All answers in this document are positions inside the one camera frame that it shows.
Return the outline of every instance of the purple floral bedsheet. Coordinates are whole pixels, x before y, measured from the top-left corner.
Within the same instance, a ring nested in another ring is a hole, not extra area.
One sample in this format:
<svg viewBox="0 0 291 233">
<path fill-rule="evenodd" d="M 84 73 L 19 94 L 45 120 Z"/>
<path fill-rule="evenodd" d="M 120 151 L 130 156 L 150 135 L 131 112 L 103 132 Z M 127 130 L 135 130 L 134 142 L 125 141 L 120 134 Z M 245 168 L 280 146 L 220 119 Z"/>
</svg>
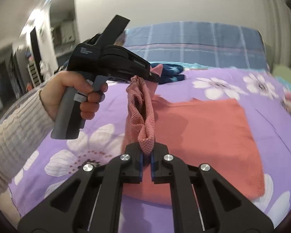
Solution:
<svg viewBox="0 0 291 233">
<path fill-rule="evenodd" d="M 237 69 L 185 71 L 186 80 L 160 85 L 156 94 L 171 102 L 191 98 L 235 98 L 245 109 L 259 149 L 265 195 L 252 201 L 277 226 L 291 209 L 291 116 L 280 100 L 282 85 L 267 73 Z M 95 118 L 86 121 L 76 140 L 53 140 L 50 135 L 28 159 L 9 185 L 21 216 L 54 191 L 83 162 L 105 164 L 120 153 L 127 116 L 127 84 L 109 84 Z M 119 229 L 130 232 L 173 232 L 169 206 L 123 197 Z"/>
</svg>

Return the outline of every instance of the hand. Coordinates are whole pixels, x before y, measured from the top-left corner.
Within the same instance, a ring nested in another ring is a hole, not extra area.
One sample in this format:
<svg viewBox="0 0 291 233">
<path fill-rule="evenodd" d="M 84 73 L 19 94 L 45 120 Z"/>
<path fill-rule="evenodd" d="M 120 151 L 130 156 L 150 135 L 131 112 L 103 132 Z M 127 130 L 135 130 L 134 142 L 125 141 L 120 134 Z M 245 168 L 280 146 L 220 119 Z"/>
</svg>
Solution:
<svg viewBox="0 0 291 233">
<path fill-rule="evenodd" d="M 49 116 L 53 120 L 56 119 L 66 87 L 74 87 L 78 91 L 88 94 L 87 102 L 80 105 L 81 117 L 87 120 L 93 119 L 95 112 L 99 109 L 100 95 L 93 92 L 93 87 L 87 83 L 81 74 L 71 71 L 59 72 L 40 93 L 41 102 Z M 100 90 L 105 93 L 108 90 L 108 84 L 104 83 Z"/>
</svg>

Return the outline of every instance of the light fixture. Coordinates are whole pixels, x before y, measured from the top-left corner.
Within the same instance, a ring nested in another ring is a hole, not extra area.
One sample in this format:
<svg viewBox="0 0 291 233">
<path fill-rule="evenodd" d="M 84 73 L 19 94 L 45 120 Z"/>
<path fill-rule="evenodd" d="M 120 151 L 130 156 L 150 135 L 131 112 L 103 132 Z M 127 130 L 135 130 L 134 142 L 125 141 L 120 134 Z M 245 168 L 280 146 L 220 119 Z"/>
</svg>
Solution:
<svg viewBox="0 0 291 233">
<path fill-rule="evenodd" d="M 22 32 L 21 32 L 20 35 L 26 34 L 27 32 L 29 32 L 29 31 L 31 31 L 31 30 L 32 30 L 32 26 L 29 25 L 29 24 L 26 24 L 26 25 L 24 26 L 24 28 L 22 29 Z"/>
<path fill-rule="evenodd" d="M 29 16 L 29 20 L 35 20 L 37 17 L 39 17 L 39 15 L 40 15 L 40 13 L 41 13 L 41 10 L 39 10 L 39 9 L 35 9 L 35 10 L 33 10 L 33 12 L 30 14 L 30 16 Z"/>
</svg>

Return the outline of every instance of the sleeve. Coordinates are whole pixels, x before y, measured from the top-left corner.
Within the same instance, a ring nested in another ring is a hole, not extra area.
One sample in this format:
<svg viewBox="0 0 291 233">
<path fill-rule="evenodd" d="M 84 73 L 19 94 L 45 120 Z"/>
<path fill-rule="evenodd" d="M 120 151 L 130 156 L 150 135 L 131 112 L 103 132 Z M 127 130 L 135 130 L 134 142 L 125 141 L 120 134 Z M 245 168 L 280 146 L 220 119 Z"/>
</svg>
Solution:
<svg viewBox="0 0 291 233">
<path fill-rule="evenodd" d="M 40 90 L 0 125 L 0 193 L 53 126 L 40 100 Z"/>
</svg>

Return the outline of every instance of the triangular cutout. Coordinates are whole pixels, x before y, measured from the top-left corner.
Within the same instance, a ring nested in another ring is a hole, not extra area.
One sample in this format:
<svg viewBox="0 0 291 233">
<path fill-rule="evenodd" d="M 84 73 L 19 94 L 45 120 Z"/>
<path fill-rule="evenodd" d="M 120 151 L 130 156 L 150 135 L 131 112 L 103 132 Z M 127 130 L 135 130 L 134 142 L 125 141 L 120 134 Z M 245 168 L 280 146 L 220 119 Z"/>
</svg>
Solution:
<svg viewBox="0 0 291 233">
<path fill-rule="evenodd" d="M 223 208 L 226 212 L 240 207 L 241 201 L 235 197 L 228 189 L 218 180 L 213 181 L 216 192 L 219 195 Z"/>
<path fill-rule="evenodd" d="M 71 183 L 62 193 L 52 200 L 50 205 L 61 212 L 67 212 L 80 183 L 80 180 Z"/>
</svg>

